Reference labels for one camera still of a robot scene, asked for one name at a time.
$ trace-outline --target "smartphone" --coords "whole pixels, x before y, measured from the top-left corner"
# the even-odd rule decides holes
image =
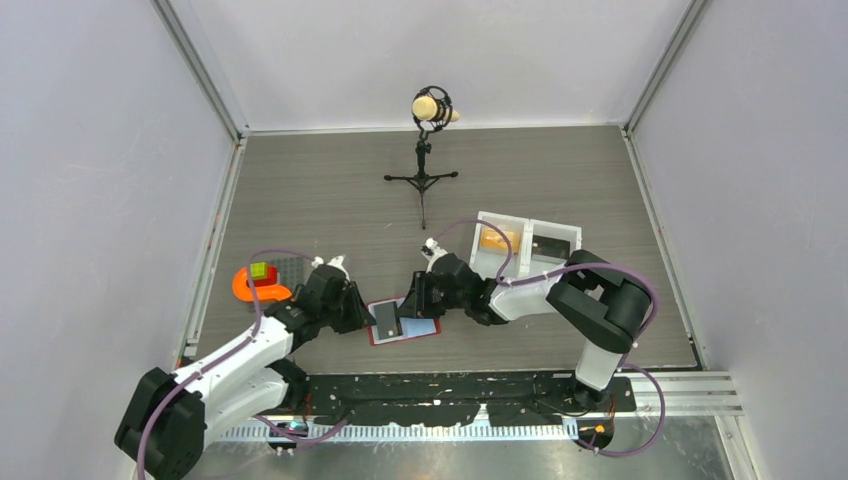
[[[571,255],[571,242],[560,238],[533,235],[531,255],[568,260],[568,257]]]
[[[403,334],[397,316],[397,303],[394,300],[374,305],[374,319],[377,320],[376,340],[385,340]]]

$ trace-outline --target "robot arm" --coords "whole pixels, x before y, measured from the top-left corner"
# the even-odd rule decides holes
[[[145,468],[156,478],[182,478],[209,444],[252,415],[278,407],[298,408],[308,394],[307,376],[285,357],[324,327],[347,333],[375,323],[342,261],[336,257],[318,265],[292,298],[265,310],[258,328],[251,326],[212,354],[171,374],[160,368],[147,372],[130,400],[115,444],[137,459],[153,410],[197,373],[200,377],[168,403],[147,443]],[[249,343],[232,353],[246,339]],[[204,373],[202,369],[213,362],[220,364]]]
[[[449,309],[462,308],[477,323],[488,326],[559,313],[587,339],[574,372],[574,399],[587,410],[605,400],[607,386],[622,357],[632,349],[651,306],[644,285],[601,268],[510,285],[481,278],[432,239],[421,251],[428,260],[427,270],[416,272],[410,293],[398,310],[400,316],[441,316]],[[556,270],[605,263],[591,252],[578,250]]]

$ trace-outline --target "metal frame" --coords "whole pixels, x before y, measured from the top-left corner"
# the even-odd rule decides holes
[[[498,124],[498,125],[469,125],[462,122],[451,124],[450,131],[456,130],[507,130],[512,128],[561,128],[561,127],[621,127],[620,122],[611,123],[562,123],[547,122],[538,124]],[[401,127],[362,127],[362,128],[322,128],[315,130],[251,130],[251,137],[277,137],[288,135],[324,135],[332,133],[391,133],[391,132],[415,132],[418,129],[412,126]]]
[[[215,219],[209,237],[208,248],[203,255],[200,272],[194,288],[194,298],[188,313],[186,331],[182,342],[180,356],[194,356],[197,343],[200,340],[200,331],[203,328],[203,320],[206,316],[206,307],[209,305],[209,294],[212,291],[212,281],[215,278],[215,267],[218,265],[218,257],[221,253],[224,232],[227,230],[227,221],[230,218],[230,207],[236,192],[239,173],[241,173],[244,151],[247,148],[247,138],[239,141],[233,149],[227,174],[221,183],[221,192],[218,196],[218,205],[215,209]]]
[[[663,389],[666,401],[666,416],[672,417],[715,417],[719,425],[726,425],[725,430],[720,430],[723,441],[736,439],[733,443],[736,450],[728,451],[728,459],[734,468],[745,471],[749,468],[750,459],[744,454],[744,440],[741,434],[737,434],[735,427],[736,418],[743,415],[742,406],[736,396],[736,389],[727,372],[662,372],[654,373],[654,377]],[[563,373],[554,375],[554,378],[568,378],[571,374]],[[630,379],[633,386],[633,394],[636,399],[635,412],[619,412],[616,418],[646,418],[659,416],[659,396],[651,382],[639,373],[623,373]],[[274,422],[301,421],[301,416],[294,415],[269,415],[268,418]],[[605,418],[605,414],[596,413],[581,417],[582,420],[592,418]],[[466,427],[424,427],[410,426],[400,427],[397,425],[373,426],[346,426],[337,437],[328,439],[328,442],[407,442],[407,441],[490,441],[490,440],[567,440],[574,436],[574,419],[563,417],[562,426],[546,427],[491,427],[489,415],[485,405],[480,408],[477,416],[471,424]],[[325,428],[316,425],[317,431],[310,436],[317,436],[324,432]],[[226,432],[221,442],[249,443],[263,442],[270,436],[267,426],[255,420],[249,420],[239,427]],[[731,453],[737,453],[731,459]]]
[[[181,8],[175,8],[174,3],[180,2]],[[213,61],[214,58],[209,58],[209,52],[205,52],[206,64],[204,59],[198,53],[196,44],[192,42],[191,36],[184,27],[183,20],[191,20],[186,18],[186,9],[190,6],[182,5],[182,0],[151,0],[151,3],[159,12],[163,23],[171,33],[177,47],[186,59],[186,62],[191,69],[193,75],[197,79],[201,90],[209,99],[213,109],[219,116],[224,128],[230,136],[238,141],[237,148],[234,149],[233,157],[230,161],[230,167],[227,176],[222,184],[221,194],[218,201],[217,215],[214,221],[214,230],[211,234],[209,248],[204,255],[200,273],[196,280],[196,294],[192,301],[189,312],[189,321],[186,328],[186,338],[188,345],[186,353],[191,353],[191,349],[196,348],[194,345],[200,336],[200,331],[205,316],[208,297],[212,286],[215,266],[217,264],[218,255],[221,248],[221,240],[227,226],[230,206],[232,204],[233,194],[235,192],[236,183],[241,169],[242,158],[246,146],[246,138],[250,135],[292,135],[303,133],[355,133],[355,132],[372,132],[372,131],[413,131],[409,128],[387,128],[387,129],[337,129],[326,131],[263,131],[250,132],[249,126],[244,121],[244,117],[238,108],[234,95],[228,90],[226,78],[219,73],[217,75],[218,86],[210,75],[209,65],[217,64]],[[683,318],[684,326],[689,334],[690,341],[693,343],[696,351],[696,357],[703,356],[705,365],[709,366],[705,353],[704,346],[700,343],[701,335],[698,333],[697,325],[693,322],[692,315],[686,306],[685,299],[687,298],[682,282],[677,275],[677,260],[673,254],[669,244],[666,242],[662,234],[663,222],[659,213],[656,210],[653,200],[653,192],[650,182],[646,178],[644,165],[639,155],[639,149],[635,141],[635,132],[640,121],[644,117],[646,111],[650,107],[657,91],[662,86],[670,68],[681,54],[686,45],[692,31],[697,26],[699,19],[704,13],[706,7],[710,4],[710,0],[692,0],[686,9],[686,12],[675,30],[668,47],[666,48],[661,60],[657,64],[654,72],[651,75],[644,91],[639,97],[636,106],[633,109],[628,121],[621,126],[623,140],[627,146],[628,154],[633,164],[633,169],[642,193],[643,200],[648,210],[648,215],[654,232],[657,238],[657,243],[660,247],[663,263],[669,274],[672,284],[672,290],[677,301],[681,317]],[[229,100],[226,102],[222,98],[221,91],[227,93],[225,97]],[[620,414],[622,416],[655,416],[658,415],[657,395],[651,385],[644,377],[638,374],[625,374],[631,377],[633,382],[634,392],[637,394],[636,413]],[[738,479],[755,479],[758,478],[758,469],[752,460],[751,451],[747,443],[747,423],[742,412],[741,404],[736,397],[733,384],[729,374],[726,372],[663,372],[655,373],[655,376],[660,381],[668,405],[668,415],[671,416],[714,416],[716,419],[716,427],[721,435],[722,442],[727,454],[728,461],[731,464],[733,474]],[[485,410],[481,411],[482,419],[486,419]],[[274,420],[287,420],[286,417],[271,417]],[[344,435],[344,441],[355,441],[356,432],[353,435]]]
[[[671,247],[663,234],[664,224],[656,209],[653,189],[651,188],[650,182],[647,180],[642,159],[636,149],[634,139],[627,135],[624,128],[621,130],[621,136],[624,140],[624,144],[627,146],[630,163],[633,165],[633,173],[636,175],[636,183],[639,185],[639,191],[642,193],[642,200],[645,202],[648,219],[651,222],[654,237],[656,238],[657,245],[660,249],[660,257],[662,257],[663,265],[665,265],[669,283],[671,284],[671,291],[674,294],[674,300],[677,302],[678,309],[680,310],[680,318],[683,320],[683,328],[686,329],[686,334],[689,336],[689,342],[693,345],[696,357],[695,359],[698,362],[698,365],[709,366],[710,363],[708,361],[706,348],[701,343],[702,336],[700,335],[699,328],[696,326],[696,323],[693,322],[692,315],[689,311],[689,307],[687,306],[686,298],[688,298],[688,296],[686,295],[686,291],[677,275],[677,272],[679,271],[677,257],[672,254]]]
[[[182,8],[183,14],[178,15],[177,9],[174,8],[171,0],[150,0],[150,3],[153,4],[156,11],[159,13],[162,23],[171,34],[174,44],[188,64],[188,67],[194,75],[194,78],[197,80],[200,89],[212,105],[212,109],[215,110],[215,113],[221,120],[224,129],[227,130],[227,133],[230,134],[230,137],[232,137],[234,141],[240,140],[244,136],[243,131],[248,126],[244,123],[241,112],[237,112],[239,120],[237,123],[236,117],[233,115],[233,110],[238,107],[233,105],[231,108],[228,108],[227,103],[224,102],[224,99],[221,96],[221,90],[224,87],[220,84],[224,82],[223,77],[218,75],[219,85],[216,86],[216,83],[212,80],[212,75],[210,75],[210,71],[207,68],[207,64],[212,62],[207,59],[206,63],[204,63],[204,60],[198,53],[197,48],[195,48],[195,44],[192,42],[183,22],[181,21],[181,19],[186,17],[185,7]],[[235,97],[233,95],[229,95],[229,97],[231,98],[230,103],[234,104]]]
[[[660,85],[662,85],[666,74],[671,69],[674,61],[680,56],[680,53],[686,46],[686,42],[689,39],[690,34],[697,26],[701,15],[704,13],[704,10],[710,2],[711,0],[692,0],[689,3],[689,6],[686,8],[686,12],[683,14],[683,18],[680,19],[680,23],[677,24],[677,29],[674,31],[668,47],[666,47],[663,56],[660,58],[657,67],[654,69],[654,73],[651,74],[651,78],[648,80],[645,90],[643,90],[642,94],[639,96],[639,100],[636,102],[636,107],[630,114],[630,118],[624,125],[624,131],[628,137],[631,136],[636,130],[636,127],[639,126],[639,122],[645,115],[645,111],[651,105],[654,95],[656,95],[657,90],[659,90]]]

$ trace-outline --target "white box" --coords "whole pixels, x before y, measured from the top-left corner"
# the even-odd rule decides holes
[[[527,241],[527,258],[529,264],[529,275],[537,275],[544,271],[551,270],[556,265],[560,265],[566,259],[555,258],[545,255],[534,255],[533,247],[535,236],[554,238],[557,240],[568,240],[571,244],[568,255],[570,256],[575,250],[580,250],[583,243],[583,229],[573,225],[562,225],[559,223],[543,222],[541,220],[530,220],[530,235]]]
[[[502,230],[519,233],[519,246],[517,253],[504,270],[503,275],[509,278],[522,278],[536,275],[551,270],[566,260],[543,255],[533,254],[533,235],[568,240],[571,244],[569,254],[582,248],[583,229],[573,225],[544,222],[542,220],[531,220],[521,217],[512,217],[491,212],[479,212],[479,220],[492,223]],[[498,269],[506,258],[506,252],[497,248],[486,248],[480,245],[480,236],[485,228],[477,224],[474,230],[474,244],[471,247],[471,258],[468,262],[472,270],[479,273],[483,278],[495,278]]]
[[[527,269],[521,268],[521,249],[527,244],[527,232],[530,228],[530,221],[526,218],[511,217],[509,215],[499,215],[490,212],[479,212],[477,219],[485,220],[501,230],[519,234],[518,249],[513,252],[512,260],[506,270],[504,270],[503,275],[511,278],[524,275]],[[494,248],[481,248],[480,235],[483,233],[483,228],[484,226],[478,223],[477,228],[474,230],[474,245],[471,247],[471,258],[468,265],[483,278],[495,278],[498,269],[501,268],[501,265],[506,259],[506,251]]]

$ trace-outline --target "tripod stand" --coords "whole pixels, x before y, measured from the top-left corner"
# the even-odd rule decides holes
[[[459,176],[459,172],[443,173],[441,175],[428,175],[427,172],[424,171],[424,157],[430,153],[430,150],[433,148],[432,145],[427,143],[429,133],[430,132],[422,132],[422,135],[418,138],[418,144],[415,146],[415,154],[418,155],[418,173],[411,177],[394,177],[392,175],[383,176],[386,181],[406,180],[410,185],[418,190],[418,194],[421,196],[421,230],[427,229],[427,219],[424,217],[424,192],[443,178],[455,178]]]

